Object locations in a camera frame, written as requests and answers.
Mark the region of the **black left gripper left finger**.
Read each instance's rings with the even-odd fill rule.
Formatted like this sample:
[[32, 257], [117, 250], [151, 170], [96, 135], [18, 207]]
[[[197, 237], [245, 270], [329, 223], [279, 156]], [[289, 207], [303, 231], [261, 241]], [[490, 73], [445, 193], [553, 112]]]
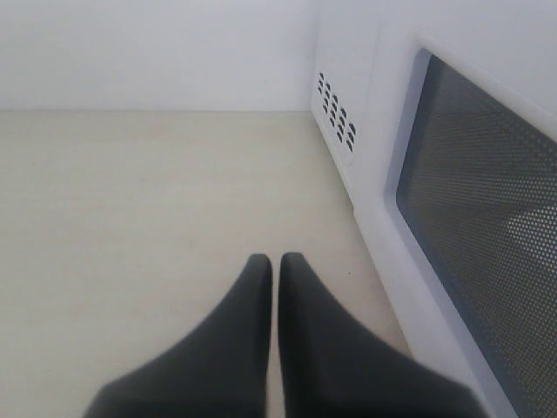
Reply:
[[87, 417], [264, 417], [272, 264], [251, 255], [208, 316], [166, 352], [104, 385]]

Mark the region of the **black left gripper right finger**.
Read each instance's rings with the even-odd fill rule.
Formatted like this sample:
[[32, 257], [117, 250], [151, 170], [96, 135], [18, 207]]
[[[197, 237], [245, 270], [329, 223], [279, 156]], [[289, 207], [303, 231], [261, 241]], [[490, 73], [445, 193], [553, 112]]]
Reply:
[[280, 263], [278, 346], [288, 417], [478, 417], [467, 387], [365, 328], [301, 253]]

